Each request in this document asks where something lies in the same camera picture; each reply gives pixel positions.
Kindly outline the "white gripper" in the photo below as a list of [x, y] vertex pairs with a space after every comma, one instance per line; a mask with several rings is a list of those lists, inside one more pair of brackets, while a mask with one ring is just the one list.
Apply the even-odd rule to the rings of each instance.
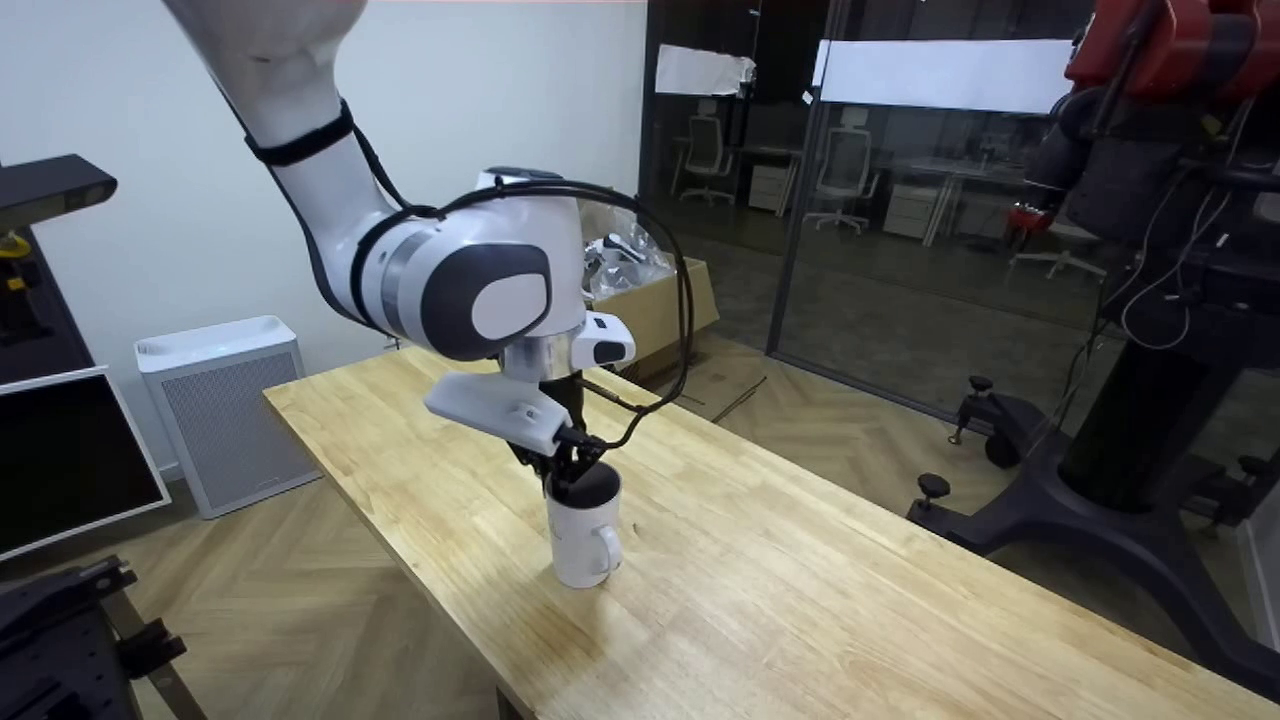
[[[533, 457], [551, 457], [570, 408], [548, 394], [551, 379], [570, 379], [589, 369], [618, 369], [637, 359], [633, 329], [611, 314], [589, 314], [576, 329], [554, 335], [526, 335], [501, 353], [497, 374], [443, 378], [423, 408], [465, 428], [501, 438]], [[579, 457], [548, 473], [548, 497], [562, 499], [579, 484], [595, 484], [603, 457]]]

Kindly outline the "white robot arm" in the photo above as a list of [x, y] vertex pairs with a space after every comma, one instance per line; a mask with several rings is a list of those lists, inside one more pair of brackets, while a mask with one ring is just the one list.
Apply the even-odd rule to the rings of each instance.
[[336, 85], [368, 0], [162, 0], [303, 228], [333, 314], [447, 359], [427, 408], [501, 438], [544, 491], [595, 509], [618, 491], [585, 423], [585, 374], [637, 356], [585, 300], [579, 185], [497, 167], [443, 209], [406, 203]]

